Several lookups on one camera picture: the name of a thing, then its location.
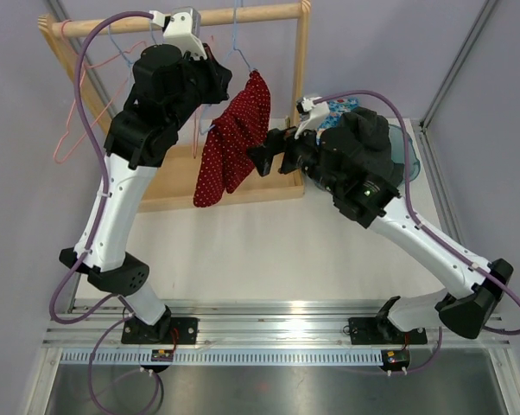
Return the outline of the dark grey dotted skirt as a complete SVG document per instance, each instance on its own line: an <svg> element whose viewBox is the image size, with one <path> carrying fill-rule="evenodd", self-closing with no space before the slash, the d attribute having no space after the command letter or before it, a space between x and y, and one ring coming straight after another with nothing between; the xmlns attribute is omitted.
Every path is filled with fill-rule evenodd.
<svg viewBox="0 0 520 415"><path fill-rule="evenodd" d="M344 137L346 143L355 145L358 151L353 161L394 187L403 181L404 164L391 158L390 126L388 120L377 112L358 106L343 113L336 126L326 129L329 136Z"/></svg>

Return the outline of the red dotted skirt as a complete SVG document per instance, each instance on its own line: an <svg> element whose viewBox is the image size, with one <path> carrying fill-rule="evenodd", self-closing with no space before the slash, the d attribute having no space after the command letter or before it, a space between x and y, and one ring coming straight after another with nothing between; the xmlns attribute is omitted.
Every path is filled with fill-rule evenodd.
<svg viewBox="0 0 520 415"><path fill-rule="evenodd" d="M246 151L265 140L271 110L271 95L262 75L250 73L244 89L222 114L212 121L201 154L193 205L207 208L232 194L254 169Z"/></svg>

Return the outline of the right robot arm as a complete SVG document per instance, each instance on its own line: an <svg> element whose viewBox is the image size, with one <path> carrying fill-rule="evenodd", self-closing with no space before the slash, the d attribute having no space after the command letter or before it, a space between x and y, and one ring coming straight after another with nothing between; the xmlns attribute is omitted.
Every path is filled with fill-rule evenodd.
<svg viewBox="0 0 520 415"><path fill-rule="evenodd" d="M397 188L404 167L389 150L371 152L344 127L321 135L295 129L269 131L266 141L246 151L260 176L276 155L280 173L302 171L333 197L347 219L391 240L430 271L444 288L419 297L395 296L377 313L375 329L396 342L414 329L444 326L475 339L500 302L513 273L504 259L489 261L458 244L440 229L411 214Z"/></svg>

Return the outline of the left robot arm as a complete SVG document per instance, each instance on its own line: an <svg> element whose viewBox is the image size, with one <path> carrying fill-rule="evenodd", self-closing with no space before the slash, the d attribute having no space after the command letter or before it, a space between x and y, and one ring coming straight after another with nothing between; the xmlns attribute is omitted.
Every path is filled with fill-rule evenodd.
<svg viewBox="0 0 520 415"><path fill-rule="evenodd" d="M149 266L126 252L137 210L178 132L201 105L228 99L231 71L212 54L195 57L174 45L146 48L133 65L134 84L105 140L107 184L100 187L78 244L60 261L94 288L120 297L132 318L129 344L171 341L171 311L148 282Z"/></svg>

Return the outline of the blue floral skirt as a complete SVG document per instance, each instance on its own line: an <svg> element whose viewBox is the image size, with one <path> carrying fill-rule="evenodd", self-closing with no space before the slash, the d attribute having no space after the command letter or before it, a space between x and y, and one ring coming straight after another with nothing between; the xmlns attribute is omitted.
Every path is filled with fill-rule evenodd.
<svg viewBox="0 0 520 415"><path fill-rule="evenodd" d="M351 112L359 106L359 100L357 98L330 99L326 102L328 103L330 112L317 131L335 127L344 113Z"/></svg>

